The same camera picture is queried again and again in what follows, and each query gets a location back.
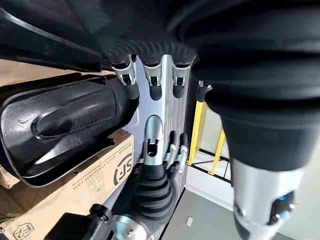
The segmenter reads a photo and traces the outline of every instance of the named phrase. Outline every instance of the white wall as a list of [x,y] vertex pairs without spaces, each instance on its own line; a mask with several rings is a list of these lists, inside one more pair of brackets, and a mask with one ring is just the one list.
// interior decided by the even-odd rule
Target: white wall
[[[207,150],[211,153],[216,153],[221,129],[222,123],[220,116],[208,108],[205,116],[200,148]],[[229,158],[227,143],[223,145],[221,155],[223,157]]]
[[226,181],[188,167],[185,188],[230,211],[233,210],[234,190]]

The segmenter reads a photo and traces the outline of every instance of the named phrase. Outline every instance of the black plastic cover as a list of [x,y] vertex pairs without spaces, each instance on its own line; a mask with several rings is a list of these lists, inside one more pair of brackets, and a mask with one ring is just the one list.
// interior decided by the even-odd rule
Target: black plastic cover
[[128,98],[117,78],[76,73],[0,93],[0,163],[31,187],[57,180],[113,145],[108,135],[131,120],[139,101]]

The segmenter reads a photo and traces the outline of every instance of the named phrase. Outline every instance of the gray floor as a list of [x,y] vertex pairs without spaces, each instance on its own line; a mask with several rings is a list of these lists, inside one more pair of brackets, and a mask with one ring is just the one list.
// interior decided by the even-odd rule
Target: gray floor
[[[188,227],[188,218],[193,218]],[[241,240],[233,212],[186,190],[162,240]],[[293,240],[277,234],[273,240]]]

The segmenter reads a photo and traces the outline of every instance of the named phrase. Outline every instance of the cardboard box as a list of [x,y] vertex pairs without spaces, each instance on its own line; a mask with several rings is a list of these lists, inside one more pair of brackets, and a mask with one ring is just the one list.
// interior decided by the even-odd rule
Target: cardboard box
[[10,189],[14,185],[16,185],[18,182],[20,182],[18,178],[11,175],[0,165],[0,185],[1,186],[5,187],[6,189]]
[[118,130],[110,138],[115,146],[47,187],[0,187],[0,233],[9,240],[43,240],[64,213],[88,215],[93,204],[102,204],[133,167],[133,136]]

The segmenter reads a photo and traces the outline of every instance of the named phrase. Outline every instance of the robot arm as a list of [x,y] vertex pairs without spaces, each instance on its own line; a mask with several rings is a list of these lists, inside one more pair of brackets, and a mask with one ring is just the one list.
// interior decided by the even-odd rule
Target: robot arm
[[45,240],[146,240],[170,220],[177,203],[175,174],[182,173],[188,157],[185,133],[174,159],[175,133],[171,132],[163,160],[163,124],[157,115],[147,120],[143,144],[143,163],[135,165],[128,181],[134,184],[129,205],[111,212],[94,204],[88,216],[65,213]]

